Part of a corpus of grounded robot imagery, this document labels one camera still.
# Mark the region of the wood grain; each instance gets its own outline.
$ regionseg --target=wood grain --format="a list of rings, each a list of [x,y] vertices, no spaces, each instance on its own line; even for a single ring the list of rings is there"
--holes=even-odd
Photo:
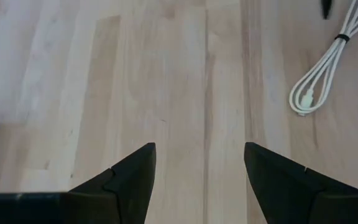
[[[0,192],[68,190],[147,142],[147,223],[266,223],[246,141],[358,187],[358,34],[319,111],[287,103],[349,3],[0,0]]]

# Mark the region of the white cable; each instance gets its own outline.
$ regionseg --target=white cable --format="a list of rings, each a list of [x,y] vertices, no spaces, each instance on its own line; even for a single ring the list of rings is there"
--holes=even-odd
[[[350,9],[347,12],[340,34],[344,34],[351,38],[357,32],[358,0],[353,0]],[[327,100],[329,90],[331,89],[331,85],[333,83],[335,70],[345,45],[346,40],[337,38],[317,64],[311,68],[311,70],[292,88],[289,98],[290,106],[299,115],[304,116],[314,112]],[[314,87],[323,74],[324,80],[320,96],[318,101],[312,106]],[[308,86],[308,89],[300,100],[300,95],[305,92],[306,86]]]

